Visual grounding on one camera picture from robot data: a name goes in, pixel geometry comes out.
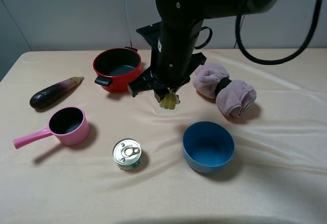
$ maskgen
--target purple eggplant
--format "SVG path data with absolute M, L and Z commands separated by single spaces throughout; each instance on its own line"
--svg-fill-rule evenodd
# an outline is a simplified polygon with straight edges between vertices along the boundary
M 72 77 L 39 91 L 32 96 L 30 100 L 31 107 L 35 109 L 43 109 L 51 105 L 55 100 L 61 98 L 78 86 L 83 79 L 84 77 Z

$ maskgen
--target pink saucepan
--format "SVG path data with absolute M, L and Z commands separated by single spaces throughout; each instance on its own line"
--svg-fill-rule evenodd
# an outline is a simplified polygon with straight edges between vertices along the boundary
M 48 126 L 31 135 L 15 139 L 14 145 L 19 149 L 33 141 L 48 136 L 56 136 L 60 142 L 67 146 L 82 142 L 90 130 L 85 113 L 77 107 L 68 107 L 56 112 L 50 119 Z

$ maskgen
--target rolled towel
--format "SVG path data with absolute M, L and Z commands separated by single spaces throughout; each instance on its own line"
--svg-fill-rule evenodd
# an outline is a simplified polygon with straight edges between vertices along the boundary
M 225 116 L 240 117 L 256 99 L 251 85 L 241 80 L 231 81 L 227 70 L 218 63 L 205 63 L 195 74 L 193 86 L 201 94 L 216 98 L 217 107 Z

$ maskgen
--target white tablecloth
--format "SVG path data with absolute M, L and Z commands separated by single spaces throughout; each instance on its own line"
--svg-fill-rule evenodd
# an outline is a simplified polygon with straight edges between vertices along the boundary
M 251 53 L 276 59 L 293 51 Z M 172 111 L 153 91 L 109 94 L 94 83 L 98 53 L 26 53 L 1 81 L 0 223 L 327 223 L 327 49 L 278 66 L 253 64 L 237 49 L 203 51 L 257 90 L 237 119 L 192 83 Z M 139 53 L 147 66 L 150 51 Z M 85 80 L 65 100 L 42 113 L 29 106 L 35 92 L 72 76 Z M 48 137 L 14 148 L 14 138 L 43 129 L 66 106 L 82 108 L 91 123 L 84 143 L 63 147 Z M 194 172 L 182 156 L 184 131 L 204 120 L 224 126 L 236 144 L 233 160 L 213 176 Z M 133 171 L 111 155 L 123 138 L 144 150 Z

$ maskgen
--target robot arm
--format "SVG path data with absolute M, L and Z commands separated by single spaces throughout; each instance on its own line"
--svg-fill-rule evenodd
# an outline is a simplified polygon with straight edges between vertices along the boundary
M 243 14 L 268 11 L 277 0 L 248 0 Z M 152 47 L 150 67 L 129 84 L 133 96 L 154 90 L 160 103 L 190 81 L 205 63 L 202 53 L 193 54 L 205 19 L 236 16 L 243 0 L 156 0 L 161 22 L 138 29 Z

